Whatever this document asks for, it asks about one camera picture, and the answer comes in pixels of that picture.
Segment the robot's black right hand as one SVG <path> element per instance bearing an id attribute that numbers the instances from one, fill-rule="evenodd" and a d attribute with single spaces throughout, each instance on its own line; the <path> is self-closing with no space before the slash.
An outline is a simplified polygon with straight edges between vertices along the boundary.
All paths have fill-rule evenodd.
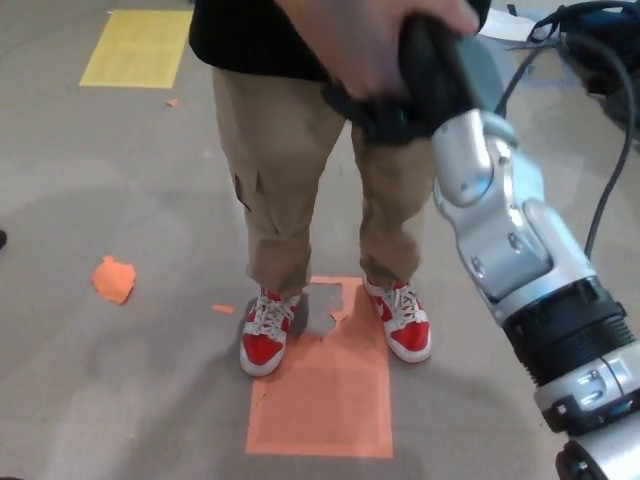
<path id="1" fill-rule="evenodd" d="M 427 138 L 445 122 L 479 109 L 506 115 L 504 87 L 489 50 L 475 36 L 461 36 L 422 14 L 404 20 L 398 61 L 405 100 L 352 99 L 339 85 L 323 97 L 374 144 L 404 145 Z"/>

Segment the person's bare right hand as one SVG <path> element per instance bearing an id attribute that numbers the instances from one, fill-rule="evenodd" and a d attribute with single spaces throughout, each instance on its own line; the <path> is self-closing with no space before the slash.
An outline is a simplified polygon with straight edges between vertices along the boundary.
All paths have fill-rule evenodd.
<path id="1" fill-rule="evenodd" d="M 465 1 L 293 0 L 278 5 L 328 74 L 358 100 L 406 94 L 398 50 L 407 15 L 429 14 L 459 33 L 474 33 L 479 26 Z"/>

